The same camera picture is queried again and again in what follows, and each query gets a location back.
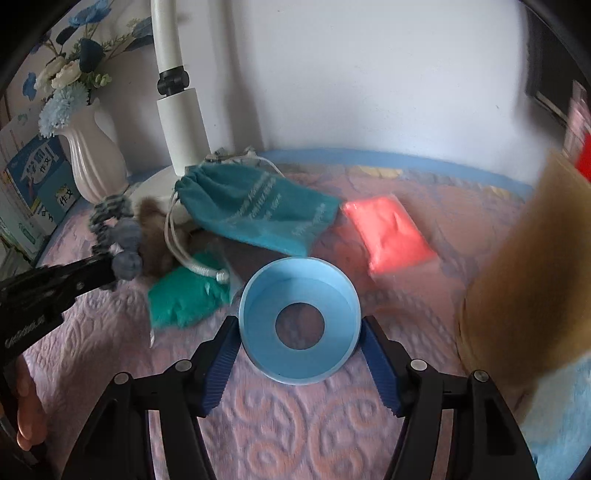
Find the red object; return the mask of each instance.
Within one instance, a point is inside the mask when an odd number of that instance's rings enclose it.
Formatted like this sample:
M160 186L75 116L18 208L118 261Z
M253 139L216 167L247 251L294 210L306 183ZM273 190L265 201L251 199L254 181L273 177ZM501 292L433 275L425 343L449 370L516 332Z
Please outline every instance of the red object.
M575 165L577 170L581 172L581 175L587 180L591 181L591 135L585 136L585 143L583 144L583 150Z
M396 198L347 202L342 209L369 252L371 274L391 273L437 257Z

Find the bed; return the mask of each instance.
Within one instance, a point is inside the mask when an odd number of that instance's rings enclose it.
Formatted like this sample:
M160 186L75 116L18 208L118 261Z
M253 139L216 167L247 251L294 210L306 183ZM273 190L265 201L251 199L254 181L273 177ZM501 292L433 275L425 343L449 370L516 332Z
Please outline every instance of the bed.
M454 312L466 286L516 221L529 187L425 159L416 159L411 169L409 158L396 155L314 150L271 152L267 157L281 163L292 180L342 199L398 196L439 261L374 281L367 273L361 239L344 216L319 238L313 255L334 263L352 280L363 313L374 314L386 334L399 340L412 357L425 359L439 371L462 374ZM90 208L83 201L74 207L54 235L43 264L90 255ZM244 281L279 257L231 241L224 247ZM142 282L81 296L64 314L63 326L25 353L48 413L47 445L56 469L63 469L86 417L117 372L135 377L156 374L190 357L233 309L235 304L187 330L158 331L151 348ZM327 380L293 387L263 376L243 349L220 406L200 425L219 479L381 479L401 428L381 404L359 352ZM433 478L445 476L450 426L451 418L444 415ZM156 416L151 417L150 429L157 478L164 479Z

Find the drawstring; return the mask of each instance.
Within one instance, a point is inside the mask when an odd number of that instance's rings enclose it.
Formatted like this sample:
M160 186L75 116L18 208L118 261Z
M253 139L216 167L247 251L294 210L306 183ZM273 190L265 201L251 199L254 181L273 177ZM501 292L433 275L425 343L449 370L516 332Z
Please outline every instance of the drawstring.
M279 175L284 177L283 173L280 172L279 168L267 158L259 157L254 149L247 148L245 150L244 155L240 155L237 157L228 158L227 160L223 160L221 163L238 163L242 164L245 163L245 160L258 160L259 162L263 161L270 165L273 170L275 170ZM183 248L183 246L178 241L177 234L174 230L174 221L171 218L171 214L173 211L174 206L178 202L178 195L177 192L174 192L170 196L170 202L168 203L168 212L166 212L166 219L164 221L164 241L166 242L166 246L168 250L174 255L174 257L179 261L179 263L188 268L193 273L197 275L202 275L204 277L215 278L218 283L225 284L228 283L230 280L230 275L226 270L216 270L214 268L206 267L205 265L201 265L201 263L197 262L194 258L192 258L187 251Z
M230 280L230 275L226 270L216 270L214 268L209 268L205 265L201 265L201 263L197 262L187 253L187 251L178 241L177 234L174 230L174 221L171 218L171 213L177 201L177 192L174 192L170 196L168 212L166 212L166 219L164 220L164 241L166 242L168 250L170 250L170 252L174 255L174 257L179 261L179 263L182 266L188 268L193 273L196 273L197 275L202 275L204 277L215 278L217 282L221 284L228 283L228 281ZM170 235L168 232L169 230L173 237L172 243L170 241Z

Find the light blue cup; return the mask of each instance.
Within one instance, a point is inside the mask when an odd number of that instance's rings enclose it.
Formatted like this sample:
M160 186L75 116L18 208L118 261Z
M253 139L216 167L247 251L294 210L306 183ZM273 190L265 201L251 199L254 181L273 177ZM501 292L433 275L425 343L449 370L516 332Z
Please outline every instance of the light blue cup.
M324 333L306 350L287 347L277 336L279 313L307 303L324 318ZM260 269L248 282L238 312L244 350L268 377L291 385L319 382L351 356L361 329L361 308L350 280L317 258L290 257Z

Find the human hand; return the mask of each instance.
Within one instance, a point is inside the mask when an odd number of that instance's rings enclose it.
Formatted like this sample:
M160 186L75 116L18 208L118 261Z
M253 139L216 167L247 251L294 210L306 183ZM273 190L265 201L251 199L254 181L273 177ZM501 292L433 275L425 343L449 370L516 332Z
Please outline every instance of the human hand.
M47 416L41 400L37 396L37 387L31 377L29 367L21 356L16 361L17 397L18 397L18 432L19 446L29 451L47 437Z

